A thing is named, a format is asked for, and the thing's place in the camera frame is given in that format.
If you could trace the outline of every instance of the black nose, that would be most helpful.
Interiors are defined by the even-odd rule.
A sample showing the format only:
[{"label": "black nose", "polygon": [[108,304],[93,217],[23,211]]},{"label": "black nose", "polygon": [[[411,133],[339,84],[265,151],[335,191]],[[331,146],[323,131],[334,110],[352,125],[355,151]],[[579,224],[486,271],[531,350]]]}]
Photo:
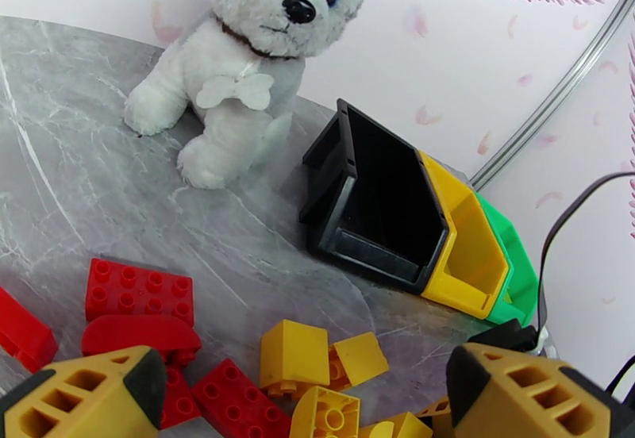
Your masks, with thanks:
[{"label": "black nose", "polygon": [[307,0],[284,0],[283,8],[289,21],[303,25],[315,19],[315,7]]}]

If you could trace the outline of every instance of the yellow plastic bin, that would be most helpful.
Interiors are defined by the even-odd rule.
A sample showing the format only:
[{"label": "yellow plastic bin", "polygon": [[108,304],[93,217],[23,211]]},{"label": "yellow plastic bin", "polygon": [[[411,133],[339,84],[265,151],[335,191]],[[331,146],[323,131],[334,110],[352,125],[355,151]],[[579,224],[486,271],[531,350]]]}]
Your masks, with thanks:
[{"label": "yellow plastic bin", "polygon": [[450,229],[421,296],[485,319],[509,265],[475,192],[424,152],[420,154]]}]

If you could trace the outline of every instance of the metal rail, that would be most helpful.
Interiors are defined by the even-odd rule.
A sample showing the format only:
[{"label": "metal rail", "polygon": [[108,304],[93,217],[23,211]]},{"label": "metal rail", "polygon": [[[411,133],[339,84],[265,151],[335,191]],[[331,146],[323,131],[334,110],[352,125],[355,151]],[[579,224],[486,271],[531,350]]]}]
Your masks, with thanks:
[{"label": "metal rail", "polygon": [[567,74],[558,82],[547,98],[536,108],[518,131],[476,172],[470,182],[482,190],[529,143],[551,119],[564,100],[582,82],[598,61],[613,35],[635,6],[635,0],[619,0],[602,28]]}]

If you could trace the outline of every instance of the brown collar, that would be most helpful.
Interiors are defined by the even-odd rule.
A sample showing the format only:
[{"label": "brown collar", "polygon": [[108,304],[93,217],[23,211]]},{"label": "brown collar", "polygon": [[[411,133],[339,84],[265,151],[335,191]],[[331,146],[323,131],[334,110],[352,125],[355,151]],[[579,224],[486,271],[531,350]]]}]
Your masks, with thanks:
[{"label": "brown collar", "polygon": [[236,41],[238,41],[238,42],[244,44],[245,46],[247,46],[252,51],[252,53],[255,54],[256,56],[259,56],[261,58],[265,58],[266,60],[284,60],[284,61],[288,61],[288,60],[296,60],[297,59],[297,58],[294,58],[293,56],[272,56],[272,55],[270,55],[267,52],[260,51],[259,49],[256,49],[256,48],[254,48],[252,46],[252,43],[249,41],[249,39],[247,39],[247,37],[245,37],[245,36],[243,36],[241,34],[236,33],[235,31],[233,31],[218,16],[216,16],[216,20],[218,21],[218,24],[221,25],[223,33],[231,36]]}]

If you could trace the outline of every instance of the stacked storage bins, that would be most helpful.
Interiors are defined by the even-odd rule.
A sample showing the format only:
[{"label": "stacked storage bins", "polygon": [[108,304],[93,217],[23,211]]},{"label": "stacked storage bins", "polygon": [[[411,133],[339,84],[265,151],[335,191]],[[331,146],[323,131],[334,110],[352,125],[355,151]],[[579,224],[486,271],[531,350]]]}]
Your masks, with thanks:
[{"label": "stacked storage bins", "polygon": [[306,152],[307,250],[501,324],[527,325],[538,281],[514,226],[437,161],[347,102]]}]

